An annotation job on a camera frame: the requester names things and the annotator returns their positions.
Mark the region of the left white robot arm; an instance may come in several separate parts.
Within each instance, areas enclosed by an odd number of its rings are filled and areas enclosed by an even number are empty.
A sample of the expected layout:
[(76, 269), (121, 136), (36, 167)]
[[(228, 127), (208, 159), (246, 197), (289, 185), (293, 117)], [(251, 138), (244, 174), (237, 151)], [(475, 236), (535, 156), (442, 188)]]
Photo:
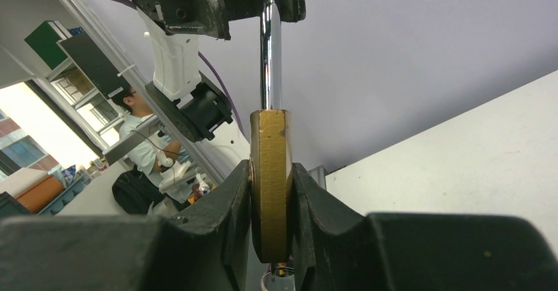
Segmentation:
[(149, 95), (193, 142), (210, 140), (214, 129), (232, 116), (232, 102), (200, 73), (199, 38), (230, 40), (230, 24), (260, 20), (261, 106), (254, 114), (251, 162), (253, 179), (283, 180), (291, 175), (287, 138), (273, 142), (271, 120), (288, 129), (282, 107), (282, 24), (306, 16), (305, 0), (132, 0), (153, 48), (155, 70)]

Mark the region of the large padlock silver key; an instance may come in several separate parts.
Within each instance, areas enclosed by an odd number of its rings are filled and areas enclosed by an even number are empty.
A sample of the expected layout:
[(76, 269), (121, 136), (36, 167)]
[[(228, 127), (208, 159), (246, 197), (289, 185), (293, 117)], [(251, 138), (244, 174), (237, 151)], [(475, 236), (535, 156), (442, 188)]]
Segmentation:
[(277, 263), (270, 266), (261, 277), (262, 291), (295, 291), (295, 271), (287, 263)]

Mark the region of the large brass padlock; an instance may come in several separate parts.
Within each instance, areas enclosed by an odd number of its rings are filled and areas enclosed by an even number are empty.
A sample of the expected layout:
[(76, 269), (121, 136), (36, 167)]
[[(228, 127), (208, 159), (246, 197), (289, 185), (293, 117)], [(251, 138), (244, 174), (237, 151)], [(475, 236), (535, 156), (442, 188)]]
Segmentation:
[(258, 258), (279, 263), (290, 254), (292, 189), (290, 114), (282, 107), (282, 30), (276, 0), (260, 19), (261, 106), (251, 113), (252, 233)]

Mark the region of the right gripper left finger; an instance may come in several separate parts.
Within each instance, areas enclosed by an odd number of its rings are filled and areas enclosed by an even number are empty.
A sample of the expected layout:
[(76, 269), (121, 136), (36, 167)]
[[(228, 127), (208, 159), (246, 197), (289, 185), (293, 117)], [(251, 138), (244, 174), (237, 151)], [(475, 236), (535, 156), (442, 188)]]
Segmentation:
[(243, 290), (249, 162), (171, 218), (154, 215), (1, 221), (2, 290)]

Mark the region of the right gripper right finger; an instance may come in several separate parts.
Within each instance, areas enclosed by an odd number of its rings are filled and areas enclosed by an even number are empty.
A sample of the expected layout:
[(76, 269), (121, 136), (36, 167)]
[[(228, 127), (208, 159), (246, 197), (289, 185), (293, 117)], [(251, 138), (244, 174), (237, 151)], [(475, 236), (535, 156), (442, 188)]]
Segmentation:
[(557, 259), (528, 221), (361, 215), (299, 163), (291, 198), (298, 290), (556, 290)]

